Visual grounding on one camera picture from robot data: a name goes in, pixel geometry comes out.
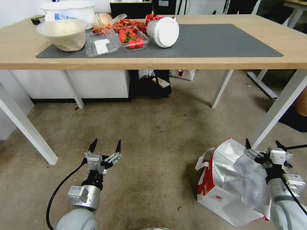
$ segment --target white paper bag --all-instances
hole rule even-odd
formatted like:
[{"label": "white paper bag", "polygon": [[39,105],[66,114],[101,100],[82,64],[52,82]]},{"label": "white paper bag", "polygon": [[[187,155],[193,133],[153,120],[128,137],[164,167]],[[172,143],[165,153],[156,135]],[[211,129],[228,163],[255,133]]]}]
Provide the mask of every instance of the white paper bag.
[{"label": "white paper bag", "polygon": [[[269,216],[266,172],[244,154],[245,147],[228,139],[199,157],[195,169],[205,168],[198,182],[197,202],[228,221],[241,226]],[[206,153],[209,162],[203,162]]]},{"label": "white paper bag", "polygon": [[169,73],[172,77],[193,81],[195,70],[170,70]]}]

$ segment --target desk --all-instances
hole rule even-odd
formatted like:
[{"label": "desk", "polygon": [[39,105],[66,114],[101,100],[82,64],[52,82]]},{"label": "desk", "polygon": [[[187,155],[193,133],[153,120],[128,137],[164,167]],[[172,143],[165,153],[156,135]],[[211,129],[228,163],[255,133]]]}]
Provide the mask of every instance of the desk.
[{"label": "desk", "polygon": [[[282,53],[283,57],[223,58],[36,58],[50,45],[30,20],[0,30],[0,69],[61,70],[79,106],[82,99],[69,70],[103,69],[223,69],[227,70],[213,98],[216,107],[234,69],[299,69],[267,112],[250,142],[256,148],[307,85],[307,36],[256,15],[178,15],[179,24],[231,23]],[[0,108],[50,164],[57,156],[11,96],[0,85]]]},{"label": "desk", "polygon": [[307,6],[307,2],[306,1],[301,1],[301,0],[284,0],[287,3],[294,3],[294,4],[298,4],[298,5],[302,5],[302,6]]}]

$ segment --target white table leg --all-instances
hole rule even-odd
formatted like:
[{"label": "white table leg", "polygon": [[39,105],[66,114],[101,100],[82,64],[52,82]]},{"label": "white table leg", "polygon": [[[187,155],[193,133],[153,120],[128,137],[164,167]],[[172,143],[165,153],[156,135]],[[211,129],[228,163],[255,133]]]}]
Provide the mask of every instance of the white table leg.
[{"label": "white table leg", "polygon": [[221,80],[221,83],[220,83],[220,85],[219,85],[219,87],[217,89],[217,92],[215,93],[214,98],[213,98],[212,103],[211,103],[211,107],[213,109],[216,108],[217,103],[220,100],[220,98],[221,98],[221,96],[222,96],[222,94],[224,92],[224,89],[225,89],[225,87],[226,87],[226,85],[227,85],[227,83],[228,83],[232,73],[233,73],[233,70],[226,70],[225,71],[225,74],[224,74],[224,76],[223,76],[223,78]]},{"label": "white table leg", "polygon": [[248,72],[247,75],[272,99],[277,98],[278,96],[274,93],[269,87],[267,87],[261,80],[263,79],[265,73],[268,70],[261,70],[258,76],[253,72]]},{"label": "white table leg", "polygon": [[58,159],[57,155],[55,155],[55,153],[1,83],[0,108],[6,113],[12,122],[15,123],[19,130],[28,138],[28,140],[32,143],[32,145],[34,145],[34,147],[40,152],[46,161],[51,165],[55,165]]},{"label": "white table leg", "polygon": [[303,14],[303,10],[301,8],[294,9],[292,15],[290,16],[292,20],[288,23],[288,27],[293,29],[295,25],[297,24],[298,20],[301,18],[302,14]]},{"label": "white table leg", "polygon": [[255,149],[307,86],[307,70],[297,70],[249,139]]},{"label": "white table leg", "polygon": [[84,103],[82,101],[82,98],[80,96],[80,93],[78,92],[78,90],[76,89],[76,86],[68,72],[68,70],[60,70],[64,80],[67,83],[67,86],[69,87],[70,92],[72,93],[72,95],[74,96],[74,99],[76,100],[77,105],[79,106],[80,109],[83,109],[84,107]]}]

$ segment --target white cup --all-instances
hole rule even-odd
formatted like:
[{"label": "white cup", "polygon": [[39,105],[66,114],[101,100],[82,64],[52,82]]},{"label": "white cup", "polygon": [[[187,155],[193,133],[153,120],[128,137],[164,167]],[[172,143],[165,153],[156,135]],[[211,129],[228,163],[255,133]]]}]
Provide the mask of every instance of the white cup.
[{"label": "white cup", "polygon": [[158,46],[168,48],[177,41],[179,26],[173,18],[165,17],[150,21],[147,24],[146,32]]}]

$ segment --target gray desk mat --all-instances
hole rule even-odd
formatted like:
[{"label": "gray desk mat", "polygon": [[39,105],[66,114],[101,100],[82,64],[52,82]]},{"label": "gray desk mat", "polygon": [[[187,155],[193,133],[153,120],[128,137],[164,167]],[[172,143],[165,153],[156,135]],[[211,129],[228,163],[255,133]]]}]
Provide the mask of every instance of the gray desk mat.
[{"label": "gray desk mat", "polygon": [[[146,49],[127,52],[121,47],[97,58],[234,58],[283,55],[232,24],[179,25],[179,37],[170,48],[150,41]],[[38,58],[86,58],[85,47],[64,52],[51,45]]]}]

